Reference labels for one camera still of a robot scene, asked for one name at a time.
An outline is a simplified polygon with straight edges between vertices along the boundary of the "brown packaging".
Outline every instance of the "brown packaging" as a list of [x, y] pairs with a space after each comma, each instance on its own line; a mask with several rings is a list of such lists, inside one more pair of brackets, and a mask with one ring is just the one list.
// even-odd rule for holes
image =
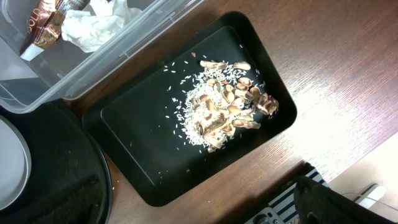
[[39, 0], [28, 20], [27, 41], [21, 58], [32, 60], [53, 45], [61, 35], [61, 25], [68, 10], [82, 10], [90, 0]]

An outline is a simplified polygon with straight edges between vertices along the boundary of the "plastic container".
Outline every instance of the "plastic container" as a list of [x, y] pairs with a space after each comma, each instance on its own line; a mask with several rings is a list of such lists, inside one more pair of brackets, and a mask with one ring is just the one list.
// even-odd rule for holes
[[96, 52], [60, 39], [30, 62], [19, 58], [37, 0], [0, 0], [0, 105], [28, 113], [42, 103], [74, 100], [127, 62], [203, 0], [134, 0], [142, 14]]

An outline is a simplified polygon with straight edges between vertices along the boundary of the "wood grain surface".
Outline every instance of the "wood grain surface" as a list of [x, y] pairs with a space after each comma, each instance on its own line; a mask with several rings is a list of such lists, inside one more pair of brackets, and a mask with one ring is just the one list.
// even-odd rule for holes
[[109, 223], [228, 223], [300, 161], [330, 181], [398, 132], [398, 1], [205, 0], [102, 81], [98, 99], [228, 11], [248, 16], [298, 109], [288, 130], [168, 205], [147, 205], [113, 166]]

